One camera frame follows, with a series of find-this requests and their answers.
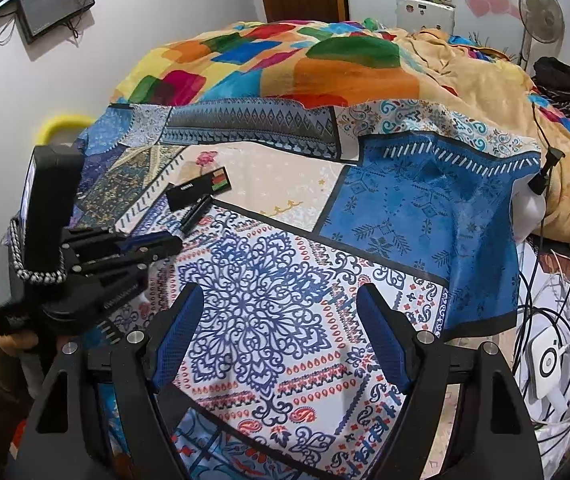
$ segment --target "yellow curved handle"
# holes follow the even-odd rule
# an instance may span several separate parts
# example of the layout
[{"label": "yellow curved handle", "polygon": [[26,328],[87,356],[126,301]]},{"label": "yellow curved handle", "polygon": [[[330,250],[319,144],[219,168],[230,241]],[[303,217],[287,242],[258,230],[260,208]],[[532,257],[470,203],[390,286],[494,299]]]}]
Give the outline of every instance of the yellow curved handle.
[{"label": "yellow curved handle", "polygon": [[54,134],[62,128],[85,128],[94,124],[96,119],[78,114],[59,115],[46,121],[36,135],[36,145],[48,144]]}]

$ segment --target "multicolored bedspread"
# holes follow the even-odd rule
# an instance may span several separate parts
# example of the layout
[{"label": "multicolored bedspread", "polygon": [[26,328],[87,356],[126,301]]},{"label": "multicolored bedspread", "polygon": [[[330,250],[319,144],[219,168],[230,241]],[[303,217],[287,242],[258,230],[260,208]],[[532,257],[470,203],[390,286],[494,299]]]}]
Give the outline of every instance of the multicolored bedspread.
[{"label": "multicolored bedspread", "polygon": [[[570,205],[554,200],[570,189],[570,133],[502,63],[431,33],[243,23],[153,50],[79,137],[73,224],[175,233],[184,211],[166,188],[229,174],[183,252],[110,319],[127,333],[185,283],[204,289],[175,380],[193,411],[171,428],[193,478],[367,478],[403,396],[356,314],[363,283],[444,338],[515,324],[509,207],[513,182],[540,166],[532,113],[568,154],[549,226],[565,238]],[[106,408],[117,413],[109,396]]]},{"label": "multicolored bedspread", "polygon": [[390,99],[443,104],[489,128],[537,139],[544,151],[549,141],[565,152],[552,177],[545,233],[570,242],[570,121],[537,94],[523,70],[469,43],[438,30],[409,36],[355,22],[239,23],[152,50],[113,100],[176,106],[283,97],[305,108]]}]

